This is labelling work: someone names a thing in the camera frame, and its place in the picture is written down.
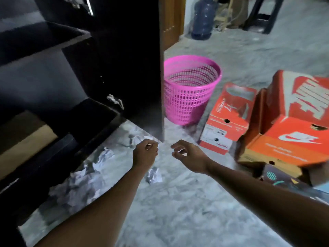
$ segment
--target person's left hand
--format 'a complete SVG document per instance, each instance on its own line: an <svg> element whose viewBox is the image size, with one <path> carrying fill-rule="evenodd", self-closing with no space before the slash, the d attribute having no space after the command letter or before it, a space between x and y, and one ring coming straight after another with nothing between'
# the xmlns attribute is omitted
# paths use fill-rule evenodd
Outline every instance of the person's left hand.
<svg viewBox="0 0 329 247"><path fill-rule="evenodd" d="M140 167L147 172L158 155L158 142L145 139L133 151L133 167Z"/></svg>

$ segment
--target hand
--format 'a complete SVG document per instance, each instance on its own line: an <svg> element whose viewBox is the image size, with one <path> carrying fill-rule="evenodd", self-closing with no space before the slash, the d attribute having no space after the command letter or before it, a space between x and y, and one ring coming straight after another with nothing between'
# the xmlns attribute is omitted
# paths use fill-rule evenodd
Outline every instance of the hand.
<svg viewBox="0 0 329 247"><path fill-rule="evenodd" d="M208 167L212 161L197 145L179 140L171 148L174 149L171 155L180 160L189 170L195 173L208 173Z"/></svg>
<svg viewBox="0 0 329 247"><path fill-rule="evenodd" d="M158 155L158 142L145 139L133 150L133 167L140 167L147 172Z"/></svg>

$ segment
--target metal hinge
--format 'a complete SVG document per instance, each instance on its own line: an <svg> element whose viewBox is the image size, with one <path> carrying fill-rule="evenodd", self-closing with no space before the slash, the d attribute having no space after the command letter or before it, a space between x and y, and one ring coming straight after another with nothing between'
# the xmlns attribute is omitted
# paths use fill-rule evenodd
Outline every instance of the metal hinge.
<svg viewBox="0 0 329 247"><path fill-rule="evenodd" d="M112 101L114 104L119 104L119 106L121 107L121 109L124 110L123 103L122 103L122 100L121 99L116 99L116 98L114 98L113 95L108 95L106 98L108 100Z"/></svg>
<svg viewBox="0 0 329 247"><path fill-rule="evenodd" d="M64 1L71 3L73 8L80 8L80 6L82 6L88 11L89 15L94 16L89 0L64 0Z"/></svg>

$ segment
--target laundry basket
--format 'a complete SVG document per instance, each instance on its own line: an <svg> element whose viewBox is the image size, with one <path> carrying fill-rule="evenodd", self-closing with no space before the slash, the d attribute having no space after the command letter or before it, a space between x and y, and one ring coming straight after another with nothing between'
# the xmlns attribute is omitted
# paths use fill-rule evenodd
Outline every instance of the laundry basket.
<svg viewBox="0 0 329 247"><path fill-rule="evenodd" d="M169 58L164 64L164 106L168 120L177 125L198 122L220 81L220 67L196 55Z"/></svg>

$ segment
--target forearm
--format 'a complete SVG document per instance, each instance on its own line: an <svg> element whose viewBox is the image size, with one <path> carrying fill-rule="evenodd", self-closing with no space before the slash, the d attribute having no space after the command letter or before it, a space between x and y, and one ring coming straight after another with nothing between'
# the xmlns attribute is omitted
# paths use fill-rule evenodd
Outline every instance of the forearm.
<svg viewBox="0 0 329 247"><path fill-rule="evenodd" d="M207 174L294 246L326 246L329 207L209 160Z"/></svg>
<svg viewBox="0 0 329 247"><path fill-rule="evenodd" d="M110 190L44 237L36 247L112 247L145 170L133 167Z"/></svg>

